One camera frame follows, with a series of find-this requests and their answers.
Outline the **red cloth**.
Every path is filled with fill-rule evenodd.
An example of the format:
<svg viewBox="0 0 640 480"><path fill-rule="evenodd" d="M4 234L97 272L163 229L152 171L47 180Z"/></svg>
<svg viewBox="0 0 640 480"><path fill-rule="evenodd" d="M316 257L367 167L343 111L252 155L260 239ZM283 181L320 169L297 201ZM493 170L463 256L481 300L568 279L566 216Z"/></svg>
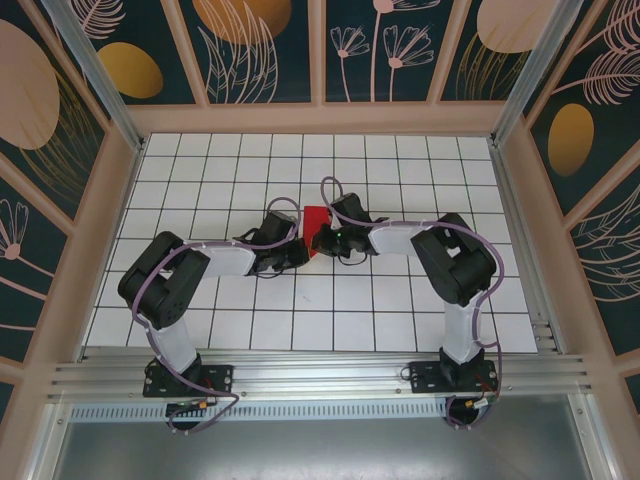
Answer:
<svg viewBox="0 0 640 480"><path fill-rule="evenodd" d="M321 230L324 224L330 223L329 210L326 206L307 205L303 210L303 239L312 259L317 251L312 247L313 237Z"/></svg>

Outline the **grey metal sheet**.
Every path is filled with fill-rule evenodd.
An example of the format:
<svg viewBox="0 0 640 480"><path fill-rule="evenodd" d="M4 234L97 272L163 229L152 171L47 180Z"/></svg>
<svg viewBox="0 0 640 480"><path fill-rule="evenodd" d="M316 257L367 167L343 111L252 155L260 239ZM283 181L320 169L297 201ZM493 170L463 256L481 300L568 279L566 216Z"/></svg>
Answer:
<svg viewBox="0 0 640 480"><path fill-rule="evenodd" d="M437 419L74 424L54 480L592 480L569 429L458 432Z"/></svg>

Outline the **small circuit board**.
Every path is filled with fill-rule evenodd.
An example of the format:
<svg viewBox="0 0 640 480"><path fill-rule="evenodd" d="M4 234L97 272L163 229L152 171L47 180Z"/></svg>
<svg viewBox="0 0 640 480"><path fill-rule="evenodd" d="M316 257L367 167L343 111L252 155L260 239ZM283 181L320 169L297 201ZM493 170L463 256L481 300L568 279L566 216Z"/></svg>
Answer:
<svg viewBox="0 0 640 480"><path fill-rule="evenodd" d="M209 407L216 406L217 403L218 401L213 397L168 403L165 409L165 416L189 416L192 412L198 415L199 411L207 410Z"/></svg>

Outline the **feather and golden oval panel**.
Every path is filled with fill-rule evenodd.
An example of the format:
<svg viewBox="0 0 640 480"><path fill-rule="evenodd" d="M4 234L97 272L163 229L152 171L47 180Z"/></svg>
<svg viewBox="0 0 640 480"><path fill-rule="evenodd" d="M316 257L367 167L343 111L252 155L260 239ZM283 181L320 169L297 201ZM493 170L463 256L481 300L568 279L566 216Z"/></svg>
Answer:
<svg viewBox="0 0 640 480"><path fill-rule="evenodd" d="M607 0L530 133L568 214L640 141L640 0Z"/></svg>

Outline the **wall panel with flower drawings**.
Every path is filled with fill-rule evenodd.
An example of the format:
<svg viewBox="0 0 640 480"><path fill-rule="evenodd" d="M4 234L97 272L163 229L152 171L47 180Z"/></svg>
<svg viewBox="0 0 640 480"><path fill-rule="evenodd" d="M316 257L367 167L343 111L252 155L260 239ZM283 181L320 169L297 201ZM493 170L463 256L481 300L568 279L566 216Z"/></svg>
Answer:
<svg viewBox="0 0 640 480"><path fill-rule="evenodd" d="M325 101L426 99L453 0L326 0Z"/></svg>

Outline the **long aluminium frame rail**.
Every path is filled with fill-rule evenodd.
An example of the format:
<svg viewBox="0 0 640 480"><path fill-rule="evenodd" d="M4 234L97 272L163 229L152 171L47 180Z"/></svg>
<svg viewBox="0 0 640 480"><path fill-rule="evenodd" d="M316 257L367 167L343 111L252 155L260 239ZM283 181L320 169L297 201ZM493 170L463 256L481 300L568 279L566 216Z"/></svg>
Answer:
<svg viewBox="0 0 640 480"><path fill-rule="evenodd" d="M413 361L427 353L273 352L206 350L206 364L234 367L232 390L250 400L334 400L408 397L403 381ZM55 366L45 387L51 400L66 402L125 401L142 396L144 368L150 352L143 348L89 348L79 363ZM506 355L502 393L563 395L592 389L578 355Z"/></svg>

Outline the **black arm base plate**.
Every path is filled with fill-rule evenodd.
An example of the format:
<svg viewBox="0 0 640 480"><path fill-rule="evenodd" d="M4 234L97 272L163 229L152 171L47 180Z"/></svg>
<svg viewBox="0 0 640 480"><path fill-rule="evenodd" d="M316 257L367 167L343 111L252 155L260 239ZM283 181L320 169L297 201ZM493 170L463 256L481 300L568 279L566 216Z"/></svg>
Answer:
<svg viewBox="0 0 640 480"><path fill-rule="evenodd" d="M482 360L471 366L419 361L409 363L408 367L413 393L480 394L498 388L497 370L491 360Z"/></svg>
<svg viewBox="0 0 640 480"><path fill-rule="evenodd" d="M233 373L231 365L200 365L188 368L182 376L203 388L229 393ZM145 398L187 398L204 396L204 393L179 381L165 366L152 362L145 368L142 395Z"/></svg>

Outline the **aluminium side rail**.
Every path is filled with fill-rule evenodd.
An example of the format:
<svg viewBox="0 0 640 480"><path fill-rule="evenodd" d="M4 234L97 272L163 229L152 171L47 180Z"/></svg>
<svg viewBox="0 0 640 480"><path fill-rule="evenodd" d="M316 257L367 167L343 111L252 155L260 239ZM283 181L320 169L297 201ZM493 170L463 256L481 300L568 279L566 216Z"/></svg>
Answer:
<svg viewBox="0 0 640 480"><path fill-rule="evenodd" d="M565 354L566 345L562 333L558 329L557 316L544 284L533 239L516 192L515 183L500 149L489 144L489 153L507 217L523 293L536 337L536 346L542 354Z"/></svg>

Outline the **wall panel with leaf drawing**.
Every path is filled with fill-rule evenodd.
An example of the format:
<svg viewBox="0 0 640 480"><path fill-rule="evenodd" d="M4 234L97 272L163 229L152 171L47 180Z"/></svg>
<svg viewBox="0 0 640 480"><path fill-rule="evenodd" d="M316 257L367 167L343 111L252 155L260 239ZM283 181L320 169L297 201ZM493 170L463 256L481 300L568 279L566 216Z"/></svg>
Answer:
<svg viewBox="0 0 640 480"><path fill-rule="evenodd" d="M313 101L309 0L162 0L206 107Z"/></svg>

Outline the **wall panel with golden oval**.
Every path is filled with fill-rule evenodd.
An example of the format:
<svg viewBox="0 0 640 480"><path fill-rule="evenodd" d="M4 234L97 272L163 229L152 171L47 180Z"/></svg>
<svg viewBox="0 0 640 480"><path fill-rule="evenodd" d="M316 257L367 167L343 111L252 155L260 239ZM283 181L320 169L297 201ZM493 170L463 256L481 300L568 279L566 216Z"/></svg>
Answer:
<svg viewBox="0 0 640 480"><path fill-rule="evenodd" d="M161 0L66 1L125 104L195 102Z"/></svg>

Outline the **aluminium corner post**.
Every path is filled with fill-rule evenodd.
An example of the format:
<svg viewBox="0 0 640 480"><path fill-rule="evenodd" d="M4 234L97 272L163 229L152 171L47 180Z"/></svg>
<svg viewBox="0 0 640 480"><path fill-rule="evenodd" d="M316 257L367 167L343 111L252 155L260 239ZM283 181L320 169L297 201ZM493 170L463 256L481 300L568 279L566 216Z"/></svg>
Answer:
<svg viewBox="0 0 640 480"><path fill-rule="evenodd" d="M557 0L490 133L491 147L498 149L508 138L564 39L575 24L582 5L591 1Z"/></svg>
<svg viewBox="0 0 640 480"><path fill-rule="evenodd" d="M125 141L134 153L139 154L143 147L144 137L135 125L96 50L83 32L72 8L66 0L41 1Z"/></svg>

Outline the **wall panel with single flower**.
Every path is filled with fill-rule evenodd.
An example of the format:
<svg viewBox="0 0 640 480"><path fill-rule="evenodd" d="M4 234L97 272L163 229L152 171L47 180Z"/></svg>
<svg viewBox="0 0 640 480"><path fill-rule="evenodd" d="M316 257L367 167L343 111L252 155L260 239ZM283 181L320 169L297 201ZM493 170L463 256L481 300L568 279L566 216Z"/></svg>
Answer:
<svg viewBox="0 0 640 480"><path fill-rule="evenodd" d="M60 272L72 221L0 153L0 360L24 366Z"/></svg>

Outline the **wall panel with fern drawing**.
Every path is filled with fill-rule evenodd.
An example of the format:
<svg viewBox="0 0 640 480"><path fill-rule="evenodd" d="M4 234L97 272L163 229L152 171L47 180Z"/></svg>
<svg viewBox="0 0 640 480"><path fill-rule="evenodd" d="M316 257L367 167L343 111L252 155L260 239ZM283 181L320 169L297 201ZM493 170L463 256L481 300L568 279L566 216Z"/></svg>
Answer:
<svg viewBox="0 0 640 480"><path fill-rule="evenodd" d="M640 174L611 190L570 235L614 354L640 349Z"/></svg>

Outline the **large pink disc wall panel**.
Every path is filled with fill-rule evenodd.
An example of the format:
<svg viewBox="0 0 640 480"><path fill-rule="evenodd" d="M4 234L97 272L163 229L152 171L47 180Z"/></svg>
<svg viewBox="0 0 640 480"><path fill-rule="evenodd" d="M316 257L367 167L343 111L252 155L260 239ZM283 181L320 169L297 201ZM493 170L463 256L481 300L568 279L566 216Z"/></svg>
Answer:
<svg viewBox="0 0 640 480"><path fill-rule="evenodd" d="M18 0L0 0L0 154L74 219L104 136Z"/></svg>

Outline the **aluminium frame bar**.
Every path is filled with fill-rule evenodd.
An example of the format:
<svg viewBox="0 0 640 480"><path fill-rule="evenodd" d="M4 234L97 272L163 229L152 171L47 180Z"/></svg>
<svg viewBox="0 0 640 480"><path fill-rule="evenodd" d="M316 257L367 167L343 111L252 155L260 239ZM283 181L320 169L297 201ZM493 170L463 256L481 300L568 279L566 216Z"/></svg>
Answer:
<svg viewBox="0 0 640 480"><path fill-rule="evenodd" d="M53 480L69 421L68 404L46 404L36 430L23 480Z"/></svg>
<svg viewBox="0 0 640 480"><path fill-rule="evenodd" d="M570 394L571 412L592 480L621 480L617 458L593 394Z"/></svg>

